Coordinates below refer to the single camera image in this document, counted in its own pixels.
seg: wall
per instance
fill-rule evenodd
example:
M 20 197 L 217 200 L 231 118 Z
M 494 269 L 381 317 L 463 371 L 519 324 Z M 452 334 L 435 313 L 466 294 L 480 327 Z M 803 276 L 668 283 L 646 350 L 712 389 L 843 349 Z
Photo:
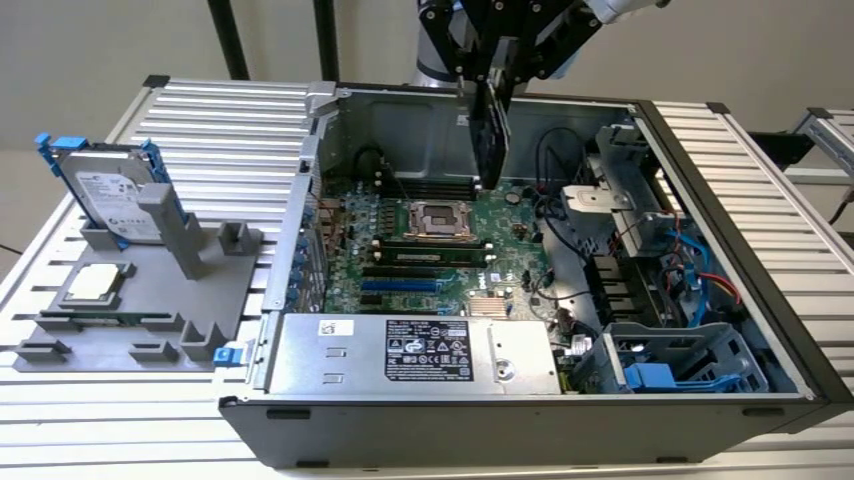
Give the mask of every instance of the wall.
M 311 0 L 232 3 L 253 79 L 319 78 Z M 783 129 L 807 105 L 854 106 L 851 18 L 839 0 L 676 0 L 604 28 L 567 77 L 531 90 L 722 101 L 747 127 Z M 336 21 L 343 80 L 408 82 L 414 0 L 337 0 Z M 149 73 L 227 78 L 204 0 L 0 1 L 0 242 L 24 247 L 61 194 L 32 137 L 101 138 Z M 838 189 L 806 190 L 830 215 Z

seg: blue latch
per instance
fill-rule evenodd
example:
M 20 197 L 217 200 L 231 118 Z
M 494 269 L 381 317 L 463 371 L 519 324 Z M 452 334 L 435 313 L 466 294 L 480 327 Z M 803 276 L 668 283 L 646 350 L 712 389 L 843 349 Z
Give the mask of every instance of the blue latch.
M 635 363 L 623 369 L 626 383 L 636 393 L 723 393 L 738 390 L 740 375 L 720 375 L 708 381 L 676 382 L 666 363 Z
M 243 365 L 243 349 L 231 347 L 219 347 L 213 352 L 215 367 L 239 367 Z
M 51 146 L 65 150 L 80 150 L 88 144 L 85 137 L 59 137 Z

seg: robotic arm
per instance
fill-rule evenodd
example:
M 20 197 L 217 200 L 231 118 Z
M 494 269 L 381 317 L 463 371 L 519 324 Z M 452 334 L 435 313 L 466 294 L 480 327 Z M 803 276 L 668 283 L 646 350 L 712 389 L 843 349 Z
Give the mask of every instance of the robotic arm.
M 668 0 L 418 0 L 439 65 L 419 70 L 460 88 L 474 83 L 470 132 L 483 187 L 500 179 L 514 91 L 564 65 L 603 23 Z

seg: black pcie slot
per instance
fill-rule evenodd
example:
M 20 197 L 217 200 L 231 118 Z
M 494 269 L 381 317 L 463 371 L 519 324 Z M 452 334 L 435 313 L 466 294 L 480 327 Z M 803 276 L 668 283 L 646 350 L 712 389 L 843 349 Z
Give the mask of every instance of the black pcie slot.
M 369 310 L 361 309 L 359 313 L 367 315 L 439 315 L 436 310 Z
M 435 279 L 436 272 L 426 268 L 363 267 L 363 277 Z

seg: white sticker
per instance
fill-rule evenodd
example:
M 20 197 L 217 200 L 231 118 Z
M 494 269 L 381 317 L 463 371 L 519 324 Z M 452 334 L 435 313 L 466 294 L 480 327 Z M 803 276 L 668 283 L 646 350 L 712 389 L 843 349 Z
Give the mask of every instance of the white sticker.
M 136 204 L 133 181 L 117 173 L 77 172 L 76 177 L 109 231 L 132 242 L 159 242 L 157 225 Z
M 352 320 L 320 320 L 317 325 L 317 336 L 344 337 L 351 336 L 355 327 Z

